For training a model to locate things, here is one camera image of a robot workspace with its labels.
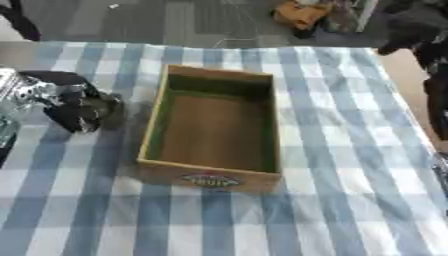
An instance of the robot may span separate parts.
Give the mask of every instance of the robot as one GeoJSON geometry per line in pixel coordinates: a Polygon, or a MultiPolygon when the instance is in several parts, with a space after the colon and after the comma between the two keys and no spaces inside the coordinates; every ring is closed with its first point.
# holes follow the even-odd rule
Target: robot
{"type": "Polygon", "coordinates": [[[37,106],[71,133],[116,129],[124,119],[120,95],[101,92],[76,73],[0,67],[0,167],[26,113],[37,106]]]}

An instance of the wire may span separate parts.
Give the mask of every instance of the wire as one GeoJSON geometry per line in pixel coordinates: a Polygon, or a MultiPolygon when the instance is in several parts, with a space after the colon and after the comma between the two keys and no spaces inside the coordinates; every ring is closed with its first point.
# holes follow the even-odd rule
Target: wire
{"type": "Polygon", "coordinates": [[[233,8],[235,8],[238,12],[238,17],[240,17],[240,14],[243,14],[244,16],[246,16],[246,18],[248,20],[250,20],[254,26],[254,32],[255,32],[255,36],[252,38],[223,38],[221,40],[219,40],[218,42],[216,42],[216,44],[213,46],[213,48],[216,48],[218,45],[220,45],[222,42],[225,41],[255,41],[257,40],[257,35],[258,35],[258,27],[257,27],[257,22],[250,16],[250,14],[241,9],[240,7],[238,7],[238,5],[230,2],[229,0],[224,0],[227,4],[230,4],[231,6],[233,6],[233,8]]]}

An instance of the checkered tablecloth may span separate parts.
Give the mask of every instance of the checkered tablecloth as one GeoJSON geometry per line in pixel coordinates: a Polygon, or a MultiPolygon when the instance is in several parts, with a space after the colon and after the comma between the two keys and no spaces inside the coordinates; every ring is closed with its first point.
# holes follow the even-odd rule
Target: checkered tablecloth
{"type": "Polygon", "coordinates": [[[70,135],[36,110],[0,170],[0,255],[448,255],[432,149],[369,49],[43,43],[42,69],[121,93],[118,131],[70,135]],[[161,68],[275,77],[284,179],[270,195],[130,174],[161,68]]]}

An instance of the open wooden box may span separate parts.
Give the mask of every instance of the open wooden box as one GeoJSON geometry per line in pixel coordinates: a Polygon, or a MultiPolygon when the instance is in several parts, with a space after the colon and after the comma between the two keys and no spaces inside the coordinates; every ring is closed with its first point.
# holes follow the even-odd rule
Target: open wooden box
{"type": "Polygon", "coordinates": [[[272,80],[166,66],[138,156],[141,179],[271,191],[280,178],[272,80]]]}

